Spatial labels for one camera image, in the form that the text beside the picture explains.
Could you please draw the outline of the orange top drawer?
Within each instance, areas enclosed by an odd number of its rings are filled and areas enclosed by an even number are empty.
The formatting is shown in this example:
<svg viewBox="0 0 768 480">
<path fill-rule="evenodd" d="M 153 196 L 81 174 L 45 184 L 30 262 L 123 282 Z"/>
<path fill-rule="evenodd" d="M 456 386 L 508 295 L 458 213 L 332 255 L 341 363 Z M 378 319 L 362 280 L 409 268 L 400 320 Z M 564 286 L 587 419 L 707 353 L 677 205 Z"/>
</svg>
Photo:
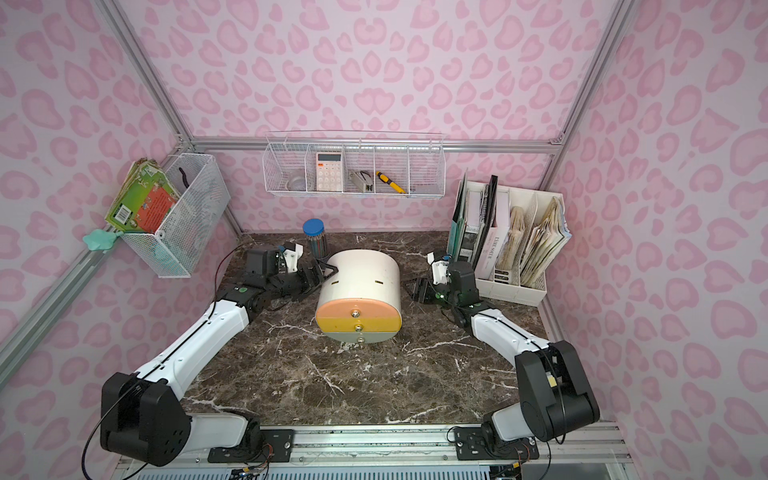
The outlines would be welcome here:
<svg viewBox="0 0 768 480">
<path fill-rule="evenodd" d="M 396 307 L 384 301 L 347 298 L 330 300 L 319 305 L 316 312 L 316 318 L 318 320 L 393 320 L 400 319 L 401 314 Z"/>
</svg>

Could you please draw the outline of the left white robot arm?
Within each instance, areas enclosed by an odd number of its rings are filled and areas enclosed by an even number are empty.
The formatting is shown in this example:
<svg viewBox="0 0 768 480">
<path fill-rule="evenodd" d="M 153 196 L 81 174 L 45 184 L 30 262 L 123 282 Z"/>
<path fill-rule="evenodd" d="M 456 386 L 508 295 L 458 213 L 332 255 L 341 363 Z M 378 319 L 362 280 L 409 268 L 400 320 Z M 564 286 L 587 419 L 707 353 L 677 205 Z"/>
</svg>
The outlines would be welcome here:
<svg viewBox="0 0 768 480">
<path fill-rule="evenodd" d="M 302 261 L 286 244 L 248 251 L 238 281 L 224 286 L 211 306 L 177 340 L 136 371 L 113 374 L 101 390 L 101 418 L 89 438 L 102 449 L 162 467 L 180 454 L 206 450 L 212 461 L 269 461 L 257 420 L 236 413 L 192 414 L 181 404 L 198 374 L 253 316 L 273 302 L 299 302 L 338 269 Z"/>
</svg>

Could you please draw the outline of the yellow drawer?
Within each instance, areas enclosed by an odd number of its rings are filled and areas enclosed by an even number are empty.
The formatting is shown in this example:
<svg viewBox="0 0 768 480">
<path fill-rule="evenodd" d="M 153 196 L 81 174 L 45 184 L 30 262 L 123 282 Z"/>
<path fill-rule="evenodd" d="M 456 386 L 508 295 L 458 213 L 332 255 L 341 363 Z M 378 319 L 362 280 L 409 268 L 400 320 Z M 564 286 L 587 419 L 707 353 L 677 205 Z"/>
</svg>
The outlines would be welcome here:
<svg viewBox="0 0 768 480">
<path fill-rule="evenodd" d="M 357 317 L 317 316 L 318 326 L 325 333 L 390 333 L 398 332 L 402 325 L 399 316 L 394 317 Z"/>
</svg>

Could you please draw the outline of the white round drawer cabinet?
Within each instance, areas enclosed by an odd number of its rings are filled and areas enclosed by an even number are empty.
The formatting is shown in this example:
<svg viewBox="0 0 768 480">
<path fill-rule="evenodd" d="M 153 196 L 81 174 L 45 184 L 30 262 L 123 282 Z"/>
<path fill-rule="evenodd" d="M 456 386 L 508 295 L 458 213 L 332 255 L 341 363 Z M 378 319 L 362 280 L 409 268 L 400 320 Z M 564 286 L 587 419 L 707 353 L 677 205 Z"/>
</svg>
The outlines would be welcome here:
<svg viewBox="0 0 768 480">
<path fill-rule="evenodd" d="M 402 320 L 400 268 L 392 257 L 380 251 L 353 249 L 332 255 L 328 263 L 339 272 L 323 283 L 317 308 L 336 299 L 374 299 L 396 307 Z"/>
</svg>

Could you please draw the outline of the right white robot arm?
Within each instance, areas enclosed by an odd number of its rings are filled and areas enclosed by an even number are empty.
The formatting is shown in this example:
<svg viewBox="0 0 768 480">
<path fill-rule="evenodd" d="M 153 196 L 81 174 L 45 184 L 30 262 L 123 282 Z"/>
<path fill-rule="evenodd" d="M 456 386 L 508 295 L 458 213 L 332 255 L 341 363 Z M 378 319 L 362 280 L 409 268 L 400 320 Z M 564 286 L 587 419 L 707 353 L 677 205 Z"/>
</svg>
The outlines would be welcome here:
<svg viewBox="0 0 768 480">
<path fill-rule="evenodd" d="M 414 281 L 411 297 L 435 304 L 473 338 L 514 365 L 517 403 L 498 409 L 481 430 L 491 445 L 533 437 L 564 441 L 600 420 L 600 408 L 575 347 L 536 336 L 480 296 L 474 269 L 449 256 L 428 260 L 431 273 Z"/>
</svg>

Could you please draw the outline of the grey bottom drawer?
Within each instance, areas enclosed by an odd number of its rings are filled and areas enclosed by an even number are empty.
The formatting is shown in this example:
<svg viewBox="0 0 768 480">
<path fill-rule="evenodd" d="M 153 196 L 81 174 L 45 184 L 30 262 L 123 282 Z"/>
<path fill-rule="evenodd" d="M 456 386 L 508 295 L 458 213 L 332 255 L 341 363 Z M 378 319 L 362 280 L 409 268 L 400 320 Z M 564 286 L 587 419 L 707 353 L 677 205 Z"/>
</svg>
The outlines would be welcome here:
<svg viewBox="0 0 768 480">
<path fill-rule="evenodd" d="M 392 339 L 396 332 L 326 332 L 325 336 L 342 343 L 379 343 Z"/>
</svg>

